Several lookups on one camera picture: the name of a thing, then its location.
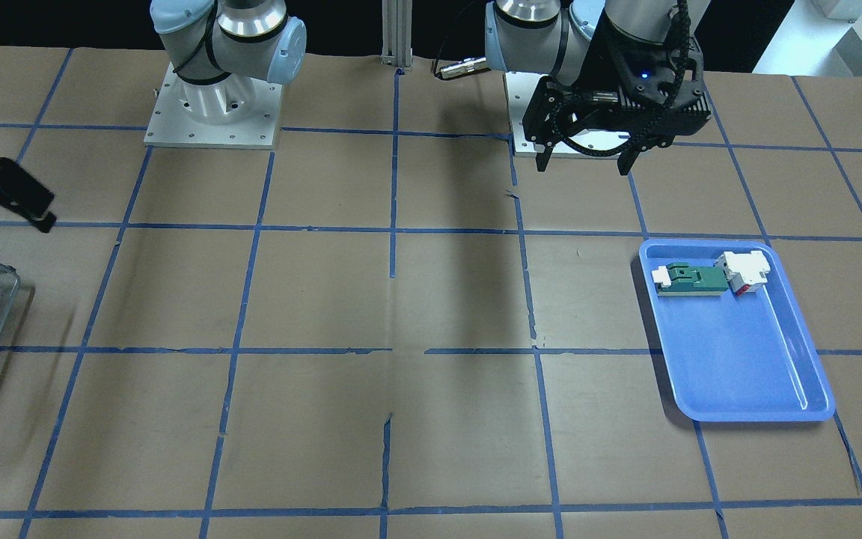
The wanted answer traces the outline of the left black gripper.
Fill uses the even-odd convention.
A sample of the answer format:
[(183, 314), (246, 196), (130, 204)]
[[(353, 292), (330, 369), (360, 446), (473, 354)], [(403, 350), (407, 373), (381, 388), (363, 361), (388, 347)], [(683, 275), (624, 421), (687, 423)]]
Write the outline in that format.
[[(703, 82), (703, 55), (690, 21), (664, 15), (667, 30), (657, 41), (640, 40), (599, 17), (577, 82), (553, 76), (538, 79), (525, 112), (525, 138), (536, 147), (537, 171), (544, 173), (556, 144), (589, 156), (568, 139), (582, 130), (626, 132), (617, 147), (620, 175), (629, 175), (642, 153), (691, 136), (711, 118)], [(557, 128), (564, 116), (566, 130)]]

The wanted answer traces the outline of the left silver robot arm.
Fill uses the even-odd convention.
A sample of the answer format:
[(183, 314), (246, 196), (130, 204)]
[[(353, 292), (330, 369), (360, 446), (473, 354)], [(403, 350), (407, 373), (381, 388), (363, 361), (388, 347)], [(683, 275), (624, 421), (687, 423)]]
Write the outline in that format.
[(486, 4), (489, 68), (538, 75), (522, 123), (537, 170), (564, 144), (627, 175), (644, 151), (698, 133), (712, 113), (691, 25), (685, 1)]

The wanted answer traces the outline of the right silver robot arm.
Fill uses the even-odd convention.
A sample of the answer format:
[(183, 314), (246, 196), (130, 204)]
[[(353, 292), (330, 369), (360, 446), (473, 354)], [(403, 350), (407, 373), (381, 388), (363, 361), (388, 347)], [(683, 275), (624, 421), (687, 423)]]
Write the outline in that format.
[[(170, 58), (144, 144), (162, 149), (273, 150), (284, 88), (307, 51), (304, 21), (284, 1), (153, 1)], [(0, 208), (47, 233), (54, 193), (0, 158)]]

